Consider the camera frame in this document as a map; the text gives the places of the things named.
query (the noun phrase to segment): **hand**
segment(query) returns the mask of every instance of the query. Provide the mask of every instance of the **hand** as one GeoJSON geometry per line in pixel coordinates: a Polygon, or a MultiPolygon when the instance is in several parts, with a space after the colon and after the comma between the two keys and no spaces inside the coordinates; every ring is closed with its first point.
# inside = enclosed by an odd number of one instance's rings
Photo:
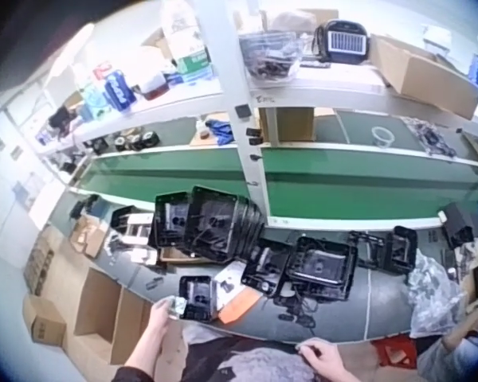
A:
{"type": "Polygon", "coordinates": [[[298,350],[320,376],[331,381],[357,380],[343,367],[337,345],[312,338],[303,342],[298,350]]]}
{"type": "Polygon", "coordinates": [[[164,298],[152,304],[151,307],[151,315],[149,316],[147,328],[151,332],[159,333],[161,337],[167,332],[169,306],[170,299],[164,298]]]}

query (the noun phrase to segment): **blue bottle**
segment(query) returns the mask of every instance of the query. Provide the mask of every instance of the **blue bottle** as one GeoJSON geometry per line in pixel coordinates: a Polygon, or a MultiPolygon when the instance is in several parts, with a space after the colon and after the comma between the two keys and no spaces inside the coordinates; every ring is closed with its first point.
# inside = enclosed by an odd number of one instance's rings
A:
{"type": "Polygon", "coordinates": [[[127,86],[123,73],[115,70],[104,77],[104,90],[118,111],[126,111],[136,102],[135,93],[127,86]]]}

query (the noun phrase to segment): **black clip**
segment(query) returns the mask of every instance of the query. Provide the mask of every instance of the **black clip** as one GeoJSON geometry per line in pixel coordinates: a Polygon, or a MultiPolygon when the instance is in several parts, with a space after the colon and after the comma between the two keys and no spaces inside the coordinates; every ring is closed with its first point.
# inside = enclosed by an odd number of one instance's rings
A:
{"type": "Polygon", "coordinates": [[[248,135],[249,137],[260,137],[262,136],[262,130],[261,129],[252,129],[251,127],[248,127],[246,129],[246,135],[248,135]]]}
{"type": "Polygon", "coordinates": [[[262,137],[249,139],[250,146],[258,146],[258,145],[261,145],[262,143],[264,143],[264,139],[262,137]]]}
{"type": "Polygon", "coordinates": [[[156,287],[160,286],[163,284],[164,278],[163,277],[154,277],[151,281],[149,281],[147,284],[145,284],[145,289],[147,290],[153,290],[156,287]]]}

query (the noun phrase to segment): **plastic bag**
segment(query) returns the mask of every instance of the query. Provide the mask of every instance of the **plastic bag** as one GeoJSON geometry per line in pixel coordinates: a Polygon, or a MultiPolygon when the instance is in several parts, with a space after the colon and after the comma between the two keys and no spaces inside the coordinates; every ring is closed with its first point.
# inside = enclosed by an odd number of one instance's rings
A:
{"type": "Polygon", "coordinates": [[[291,10],[273,18],[268,30],[313,33],[316,28],[317,18],[314,14],[302,10],[291,10]]]}
{"type": "Polygon", "coordinates": [[[286,82],[296,76],[304,40],[296,32],[260,32],[239,36],[245,67],[254,80],[286,82]]]}
{"type": "Polygon", "coordinates": [[[413,306],[411,338],[445,334],[464,318],[466,292],[448,279],[435,259],[422,255],[419,249],[408,288],[413,306]]]}

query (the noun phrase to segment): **storage shelf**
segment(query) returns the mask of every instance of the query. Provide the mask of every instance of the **storage shelf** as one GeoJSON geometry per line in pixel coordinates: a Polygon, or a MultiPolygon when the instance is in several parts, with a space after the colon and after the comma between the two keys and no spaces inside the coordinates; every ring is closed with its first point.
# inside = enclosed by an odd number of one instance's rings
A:
{"type": "MultiPolygon", "coordinates": [[[[260,88],[250,81],[254,107],[329,107],[411,116],[451,128],[462,127],[478,135],[478,108],[472,121],[434,106],[397,95],[386,88],[376,69],[367,66],[333,64],[329,69],[301,68],[290,83],[274,83],[260,88]]],[[[179,85],[152,101],[141,99],[130,113],[113,111],[100,121],[86,123],[68,136],[39,149],[50,155],[107,134],[173,119],[209,114],[225,109],[218,79],[193,86],[179,85]]]]}
{"type": "Polygon", "coordinates": [[[50,155],[74,146],[75,142],[85,142],[149,123],[220,111],[223,109],[222,100],[223,96],[217,79],[198,82],[193,86],[179,85],[158,99],[152,101],[140,99],[128,113],[112,111],[100,121],[85,123],[59,142],[42,146],[38,153],[50,155]]]}

